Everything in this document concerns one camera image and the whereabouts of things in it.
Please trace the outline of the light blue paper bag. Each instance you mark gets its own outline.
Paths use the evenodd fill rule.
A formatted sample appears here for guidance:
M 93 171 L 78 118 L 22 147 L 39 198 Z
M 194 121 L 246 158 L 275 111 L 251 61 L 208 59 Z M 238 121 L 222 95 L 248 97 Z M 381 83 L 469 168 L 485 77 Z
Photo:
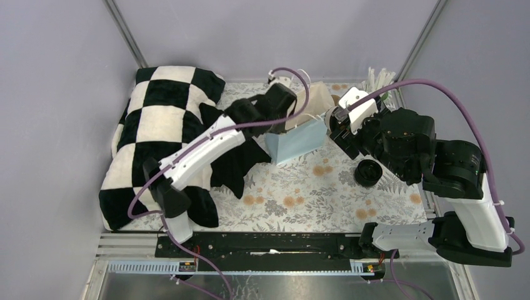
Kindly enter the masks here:
M 274 164 L 283 164 L 307 154 L 324 144 L 327 126 L 325 113 L 335 106 L 324 82 L 310 82 L 309 103 L 296 119 L 286 123 L 286 132 L 267 133 L 264 136 L 266 149 Z

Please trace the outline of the white paper coffee cup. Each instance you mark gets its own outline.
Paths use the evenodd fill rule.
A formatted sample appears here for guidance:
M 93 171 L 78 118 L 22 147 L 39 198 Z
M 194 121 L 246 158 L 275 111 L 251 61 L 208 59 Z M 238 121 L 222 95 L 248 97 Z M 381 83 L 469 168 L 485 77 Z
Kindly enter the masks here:
M 339 108 L 337 106 L 329 108 L 324 115 L 324 123 L 330 133 L 333 132 L 338 126 L 338 121 L 335 118 L 335 112 L 338 109 Z

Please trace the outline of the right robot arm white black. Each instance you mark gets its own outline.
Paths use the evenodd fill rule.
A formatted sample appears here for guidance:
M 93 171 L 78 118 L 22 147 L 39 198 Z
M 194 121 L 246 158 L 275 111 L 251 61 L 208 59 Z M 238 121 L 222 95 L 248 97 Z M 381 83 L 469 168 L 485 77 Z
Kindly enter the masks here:
M 434 119 L 408 109 L 384 109 L 351 121 L 333 108 L 325 115 L 330 138 L 351 159 L 364 156 L 354 180 L 368 188 L 384 170 L 407 185 L 420 184 L 451 203 L 452 211 L 418 226 L 365 225 L 358 248 L 373 258 L 397 249 L 425 249 L 459 264 L 508 268 L 513 250 L 504 226 L 512 217 L 496 211 L 486 159 L 478 146 L 438 140 Z

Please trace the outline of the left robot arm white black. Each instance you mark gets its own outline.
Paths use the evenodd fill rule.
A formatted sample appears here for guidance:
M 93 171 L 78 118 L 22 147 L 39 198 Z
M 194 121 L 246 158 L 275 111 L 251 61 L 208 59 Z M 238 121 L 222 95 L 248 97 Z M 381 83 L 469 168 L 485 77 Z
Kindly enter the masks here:
M 194 248 L 188 217 L 192 201 L 184 193 L 191 179 L 226 152 L 266 132 L 282 131 L 297 96 L 281 83 L 273 83 L 264 94 L 238 99 L 189 145 L 159 161 L 144 163 L 146 184 L 159 204 L 162 221 L 172 236 L 170 249 L 180 257 Z

